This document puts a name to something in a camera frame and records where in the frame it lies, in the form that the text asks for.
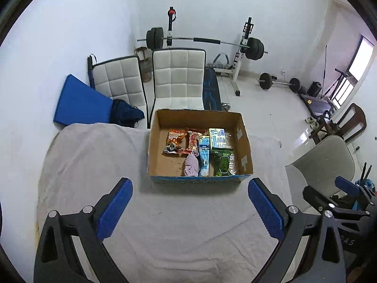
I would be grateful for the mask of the green snack bag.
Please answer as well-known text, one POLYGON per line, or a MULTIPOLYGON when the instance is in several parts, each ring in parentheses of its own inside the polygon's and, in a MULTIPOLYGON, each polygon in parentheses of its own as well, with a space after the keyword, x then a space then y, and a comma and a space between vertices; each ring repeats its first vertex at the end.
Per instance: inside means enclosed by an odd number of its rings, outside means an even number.
POLYGON ((211 154, 214 159, 214 175, 216 177, 229 176, 229 166, 231 163, 231 155, 233 149, 231 148, 213 148, 211 154))

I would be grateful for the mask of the light blue snack pouch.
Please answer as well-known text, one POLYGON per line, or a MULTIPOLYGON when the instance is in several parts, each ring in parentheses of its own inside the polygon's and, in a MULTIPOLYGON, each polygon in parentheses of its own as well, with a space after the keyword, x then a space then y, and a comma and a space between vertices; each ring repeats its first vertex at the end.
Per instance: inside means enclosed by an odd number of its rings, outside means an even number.
POLYGON ((202 177, 208 177, 210 170, 210 137, 202 136, 201 138, 199 138, 198 143, 200 158, 199 174, 202 177))

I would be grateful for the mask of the lavender soft cloth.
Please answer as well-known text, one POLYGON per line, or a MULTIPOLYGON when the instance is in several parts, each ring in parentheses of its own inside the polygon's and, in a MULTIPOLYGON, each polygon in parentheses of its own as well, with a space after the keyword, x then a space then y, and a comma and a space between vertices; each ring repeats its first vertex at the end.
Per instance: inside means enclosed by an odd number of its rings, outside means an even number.
POLYGON ((183 170, 183 173, 186 177, 198 177, 199 175, 198 156, 199 154, 197 151, 191 151, 191 153, 187 155, 184 162, 184 170, 183 170))

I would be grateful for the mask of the orange red snack packet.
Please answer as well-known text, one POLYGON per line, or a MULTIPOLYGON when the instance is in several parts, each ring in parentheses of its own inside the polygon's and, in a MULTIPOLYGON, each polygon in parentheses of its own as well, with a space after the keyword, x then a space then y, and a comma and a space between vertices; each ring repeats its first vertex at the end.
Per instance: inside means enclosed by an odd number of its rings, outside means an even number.
POLYGON ((186 136, 187 132, 184 130, 170 129, 163 152, 167 154, 182 154, 181 143, 186 136))

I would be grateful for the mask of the beige chair right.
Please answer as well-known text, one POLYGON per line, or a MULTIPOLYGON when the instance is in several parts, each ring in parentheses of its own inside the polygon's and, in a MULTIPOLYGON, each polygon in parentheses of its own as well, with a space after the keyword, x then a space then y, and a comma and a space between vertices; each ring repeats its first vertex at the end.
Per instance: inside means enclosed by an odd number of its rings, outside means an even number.
POLYGON ((336 177, 351 181, 355 175, 355 163, 345 141, 332 135, 313 149, 286 166, 292 202, 302 212, 311 207, 303 198, 303 190, 310 185, 324 196, 340 192, 335 186, 336 177))

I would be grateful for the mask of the dark wooden chair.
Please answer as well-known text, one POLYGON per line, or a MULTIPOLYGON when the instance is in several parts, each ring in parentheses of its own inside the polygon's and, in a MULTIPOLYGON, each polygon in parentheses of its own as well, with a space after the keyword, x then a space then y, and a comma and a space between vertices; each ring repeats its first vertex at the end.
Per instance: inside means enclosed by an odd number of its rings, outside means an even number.
POLYGON ((337 121, 332 119, 329 111, 325 111, 316 121, 318 126, 312 130, 309 136, 315 144, 319 144, 322 140, 332 135, 339 136, 346 144, 349 144, 367 128, 365 113, 355 103, 350 104, 337 121))

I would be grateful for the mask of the white table cloth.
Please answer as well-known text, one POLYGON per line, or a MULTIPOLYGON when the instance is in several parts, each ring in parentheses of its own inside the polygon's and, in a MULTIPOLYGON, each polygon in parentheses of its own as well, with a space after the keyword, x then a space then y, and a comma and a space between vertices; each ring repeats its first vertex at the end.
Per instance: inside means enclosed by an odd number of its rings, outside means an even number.
POLYGON ((94 205, 121 178, 134 193, 104 241, 130 282, 250 282, 273 252, 248 182, 156 183, 147 130, 75 124, 53 139, 38 187, 37 218, 94 205))

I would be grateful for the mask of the green white milk carton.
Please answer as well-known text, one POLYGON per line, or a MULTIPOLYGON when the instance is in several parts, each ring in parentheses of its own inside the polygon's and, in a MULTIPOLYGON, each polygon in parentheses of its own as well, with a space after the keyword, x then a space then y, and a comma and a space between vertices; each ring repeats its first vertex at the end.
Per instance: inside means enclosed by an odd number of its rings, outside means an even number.
POLYGON ((210 128, 210 149, 226 149, 227 142, 225 136, 225 129, 210 128))

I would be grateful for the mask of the small barbell on floor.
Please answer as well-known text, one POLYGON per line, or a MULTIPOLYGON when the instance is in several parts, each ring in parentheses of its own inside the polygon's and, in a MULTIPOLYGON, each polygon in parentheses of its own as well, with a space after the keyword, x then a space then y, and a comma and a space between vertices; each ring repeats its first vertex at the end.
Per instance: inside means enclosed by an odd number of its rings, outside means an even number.
POLYGON ((298 93, 301 89, 301 82, 298 78, 292 78, 288 83, 287 82, 281 82, 278 81, 275 76, 272 76, 268 73, 262 73, 258 80, 259 87, 262 90, 269 90, 274 84, 280 84, 288 86, 289 89, 294 92, 298 93))

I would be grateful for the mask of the printed cardboard box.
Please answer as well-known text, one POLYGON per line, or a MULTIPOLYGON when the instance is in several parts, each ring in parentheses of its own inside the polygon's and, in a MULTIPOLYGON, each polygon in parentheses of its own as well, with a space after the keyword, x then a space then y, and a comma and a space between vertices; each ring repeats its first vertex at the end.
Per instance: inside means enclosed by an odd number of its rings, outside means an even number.
POLYGON ((155 112, 148 174, 156 182, 243 181, 254 172, 240 113, 170 110, 155 112))

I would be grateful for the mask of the weight bench blue pad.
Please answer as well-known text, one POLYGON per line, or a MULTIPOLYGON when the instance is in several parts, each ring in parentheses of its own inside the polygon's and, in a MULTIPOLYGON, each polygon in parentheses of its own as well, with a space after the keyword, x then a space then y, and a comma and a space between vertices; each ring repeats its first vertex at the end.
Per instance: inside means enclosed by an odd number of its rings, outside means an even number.
POLYGON ((203 80, 203 106, 207 111, 222 110, 217 75, 212 68, 205 68, 203 80))

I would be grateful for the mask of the dark blue garment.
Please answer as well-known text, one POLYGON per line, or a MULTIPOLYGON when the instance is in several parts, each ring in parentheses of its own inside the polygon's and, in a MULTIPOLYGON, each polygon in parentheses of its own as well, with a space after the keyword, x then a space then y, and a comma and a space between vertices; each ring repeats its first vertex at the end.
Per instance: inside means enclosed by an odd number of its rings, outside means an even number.
POLYGON ((145 118, 143 111, 121 99, 112 101, 109 122, 119 126, 135 128, 145 118))

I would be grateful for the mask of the barbell on rack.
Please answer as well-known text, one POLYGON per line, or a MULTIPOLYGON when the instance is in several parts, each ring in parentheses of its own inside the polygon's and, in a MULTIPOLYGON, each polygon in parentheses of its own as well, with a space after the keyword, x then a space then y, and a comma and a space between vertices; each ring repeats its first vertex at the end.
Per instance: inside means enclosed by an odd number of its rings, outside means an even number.
POLYGON ((151 50, 162 49, 164 43, 173 40, 192 41, 199 43, 209 43, 212 45, 231 45, 240 48, 240 52, 245 55, 247 59, 257 61, 261 59, 265 54, 265 46, 262 41, 257 38, 250 37, 247 39, 246 44, 223 42, 212 38, 200 38, 200 37, 164 37, 163 28, 151 28, 147 30, 145 38, 138 39, 138 42, 146 42, 146 47, 151 50))

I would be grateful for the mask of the white padded chair middle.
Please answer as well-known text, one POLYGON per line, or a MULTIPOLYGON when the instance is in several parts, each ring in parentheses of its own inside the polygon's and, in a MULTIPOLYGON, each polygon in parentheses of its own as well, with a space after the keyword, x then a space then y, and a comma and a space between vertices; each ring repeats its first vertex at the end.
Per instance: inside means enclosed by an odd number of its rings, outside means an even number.
POLYGON ((203 110, 206 51, 192 48, 153 51, 153 104, 150 122, 159 109, 203 110))

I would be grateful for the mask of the white padded chair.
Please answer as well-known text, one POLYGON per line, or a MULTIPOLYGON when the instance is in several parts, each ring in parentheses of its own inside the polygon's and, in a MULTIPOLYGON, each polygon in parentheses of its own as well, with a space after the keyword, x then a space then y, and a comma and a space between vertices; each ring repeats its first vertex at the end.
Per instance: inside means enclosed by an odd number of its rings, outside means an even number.
POLYGON ((203 110, 206 51, 192 48, 153 51, 153 104, 150 122, 159 109, 203 110))
POLYGON ((148 117, 148 104, 137 56, 125 56, 96 63, 91 54, 87 58, 90 87, 113 99, 124 100, 143 111, 148 117))

